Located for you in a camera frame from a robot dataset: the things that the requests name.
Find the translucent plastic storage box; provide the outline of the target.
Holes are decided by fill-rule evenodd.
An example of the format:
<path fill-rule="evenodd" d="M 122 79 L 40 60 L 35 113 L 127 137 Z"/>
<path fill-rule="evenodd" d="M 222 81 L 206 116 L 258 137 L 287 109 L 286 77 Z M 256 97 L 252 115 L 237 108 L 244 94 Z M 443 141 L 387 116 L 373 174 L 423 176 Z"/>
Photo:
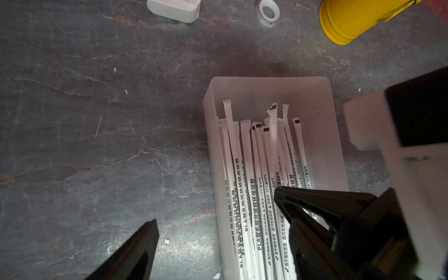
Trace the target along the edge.
<path fill-rule="evenodd" d="M 348 191 L 330 80 L 326 77 L 253 78 L 214 77 L 203 99 L 205 126 L 218 238 L 222 279 L 238 279 L 231 237 L 225 166 L 218 120 L 224 118 L 223 100 L 232 102 L 234 120 L 262 121 L 273 104 L 287 104 L 288 119 L 300 118 L 304 151 L 311 185 L 316 190 Z"/>

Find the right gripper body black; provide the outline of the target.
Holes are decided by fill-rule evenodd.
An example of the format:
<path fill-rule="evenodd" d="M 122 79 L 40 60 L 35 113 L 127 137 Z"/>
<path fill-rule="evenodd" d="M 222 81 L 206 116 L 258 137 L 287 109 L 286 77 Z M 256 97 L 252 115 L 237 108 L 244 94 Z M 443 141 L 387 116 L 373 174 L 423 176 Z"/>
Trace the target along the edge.
<path fill-rule="evenodd" d="M 416 280 L 417 256 L 394 189 L 344 222 L 330 241 L 301 220 L 291 225 L 300 280 Z"/>

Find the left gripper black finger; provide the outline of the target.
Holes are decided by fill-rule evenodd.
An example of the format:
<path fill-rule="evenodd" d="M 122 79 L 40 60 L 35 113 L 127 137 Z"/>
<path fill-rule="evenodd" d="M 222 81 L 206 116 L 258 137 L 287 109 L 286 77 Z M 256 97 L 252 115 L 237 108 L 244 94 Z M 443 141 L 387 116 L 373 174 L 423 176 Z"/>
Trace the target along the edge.
<path fill-rule="evenodd" d="M 87 280 L 148 280 L 159 241 L 157 221 L 144 223 Z"/>

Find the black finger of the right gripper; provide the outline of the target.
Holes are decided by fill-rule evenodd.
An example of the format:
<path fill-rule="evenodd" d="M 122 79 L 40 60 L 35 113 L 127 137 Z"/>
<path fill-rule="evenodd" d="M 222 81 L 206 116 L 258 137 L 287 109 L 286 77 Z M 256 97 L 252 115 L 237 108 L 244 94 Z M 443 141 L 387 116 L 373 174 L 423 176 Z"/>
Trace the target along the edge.
<path fill-rule="evenodd" d="M 344 222 L 353 222 L 376 196 L 365 192 L 280 187 L 274 201 L 288 222 L 302 221 L 322 241 L 329 242 Z"/>

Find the paper straw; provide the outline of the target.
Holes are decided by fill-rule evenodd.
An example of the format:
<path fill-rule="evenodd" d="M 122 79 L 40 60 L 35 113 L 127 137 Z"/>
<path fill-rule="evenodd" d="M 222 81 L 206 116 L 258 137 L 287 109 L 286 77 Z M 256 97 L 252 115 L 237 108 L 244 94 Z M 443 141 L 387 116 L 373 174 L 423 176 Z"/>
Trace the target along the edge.
<path fill-rule="evenodd" d="M 259 273 L 258 280 L 266 279 L 266 268 L 263 254 L 263 233 L 260 225 L 260 209 L 258 204 L 257 186 L 254 174 L 254 163 L 252 154 L 252 142 L 250 137 L 250 128 L 252 122 L 243 120 L 240 122 L 241 142 L 243 144 L 243 156 L 246 168 L 246 178 L 249 191 L 249 200 L 252 216 L 253 240 L 255 246 L 255 255 L 257 258 L 257 266 Z"/>
<path fill-rule="evenodd" d="M 234 173 L 236 179 L 236 187 L 238 193 L 238 202 L 240 210 L 241 231 L 243 237 L 243 246 L 245 253 L 244 271 L 247 274 L 246 280 L 256 280 L 259 276 L 257 268 L 257 259 L 253 248 L 252 229 L 250 215 L 248 215 L 246 183 L 243 175 L 241 155 L 239 152 L 240 141 L 237 132 L 239 126 L 235 124 L 232 113 L 232 101 L 226 99 L 223 101 L 227 129 L 229 134 L 230 146 L 232 151 Z"/>
<path fill-rule="evenodd" d="M 219 132 L 222 141 L 222 151 L 225 166 L 225 178 L 227 189 L 227 204 L 229 207 L 229 218 L 232 230 L 232 240 L 234 247 L 234 263 L 238 272 L 238 280 L 246 279 L 244 246 L 242 246 L 242 235 L 240 234 L 240 224 L 238 217 L 240 214 L 238 196 L 236 195 L 236 182 L 233 169 L 233 158 L 226 119 L 219 119 Z"/>
<path fill-rule="evenodd" d="M 288 109 L 289 109 L 289 105 L 287 105 L 287 104 L 282 105 L 282 119 L 283 119 L 283 124 L 284 124 L 284 130 L 285 130 L 286 137 L 287 137 L 287 145 L 288 145 L 288 150 L 289 150 L 290 162 L 292 165 L 292 171 L 294 173 L 294 178 L 295 178 L 295 187 L 298 187 L 301 189 L 303 187 L 303 185 L 301 182 L 300 172 L 298 170 L 298 162 L 297 162 L 297 157 L 295 154 L 294 143 L 292 141 L 291 130 L 289 128 Z"/>
<path fill-rule="evenodd" d="M 267 158 L 267 166 L 268 166 L 268 176 L 269 176 L 269 195 L 271 198 L 271 206 L 273 207 L 273 216 L 274 216 L 274 228 L 275 228 L 275 237 L 276 241 L 274 242 L 276 252 L 275 256 L 278 262 L 276 264 L 279 264 L 279 267 L 276 267 L 276 272 L 279 272 L 280 274 L 277 275 L 278 280 L 284 280 L 285 274 L 284 274 L 284 268 L 283 268 L 283 262 L 282 262 L 282 231 L 281 231 L 281 224 L 279 224 L 279 217 L 278 217 L 278 211 L 277 207 L 274 202 L 274 190 L 276 187 L 276 177 L 275 177 L 275 170 L 274 166 L 272 164 L 272 153 L 271 153 L 271 142 L 270 142 L 270 129 L 267 126 L 262 127 L 262 137 L 264 140 L 264 147 L 266 152 L 266 158 Z"/>
<path fill-rule="evenodd" d="M 279 158 L 278 151 L 278 125 L 277 125 L 277 103 L 273 103 L 271 107 L 267 110 L 269 115 L 269 138 L 271 145 L 271 157 L 274 166 L 275 172 L 275 189 L 278 189 L 282 186 L 282 174 L 281 174 L 281 161 Z M 280 210 L 280 206 L 278 208 L 278 222 L 279 230 L 281 231 L 281 253 L 282 253 L 282 267 L 283 267 L 283 276 L 285 280 L 290 280 L 291 271 L 289 267 L 289 255 L 288 255 L 288 240 L 287 240 L 287 221 Z"/>
<path fill-rule="evenodd" d="M 303 170 L 303 174 L 304 174 L 304 182 L 306 184 L 306 188 L 311 190 L 312 182 L 310 179 L 309 167 L 308 167 L 308 162 L 306 159 L 305 145 L 304 145 L 304 140 L 303 140 L 302 122 L 299 117 L 293 118 L 292 122 L 295 127 L 297 144 L 298 144 L 298 148 L 299 148 L 299 154 L 300 154 L 301 163 L 302 163 L 302 170 Z"/>
<path fill-rule="evenodd" d="M 286 187 L 293 187 L 294 173 L 292 171 L 292 164 L 289 155 L 287 136 L 285 132 L 284 121 L 277 118 L 278 127 L 278 151 L 280 155 L 280 166 L 283 179 L 283 185 Z"/>
<path fill-rule="evenodd" d="M 273 248 L 271 244 L 271 234 L 270 234 L 270 219 L 268 213 L 268 206 L 266 204 L 266 195 L 265 195 L 265 184 L 264 184 L 264 173 L 263 173 L 263 161 L 261 158 L 261 146 L 260 140 L 257 136 L 256 130 L 256 122 L 252 123 L 251 127 L 251 136 L 252 136 L 252 144 L 253 144 L 253 156 L 254 156 L 254 165 L 255 165 L 255 175 L 257 179 L 258 191 L 259 191 L 259 203 L 260 203 L 260 212 L 261 212 L 261 223 L 262 223 L 262 233 L 264 240 L 264 256 L 265 256 L 265 265 L 266 265 L 266 279 L 267 280 L 275 280 L 275 263 L 273 260 Z"/>

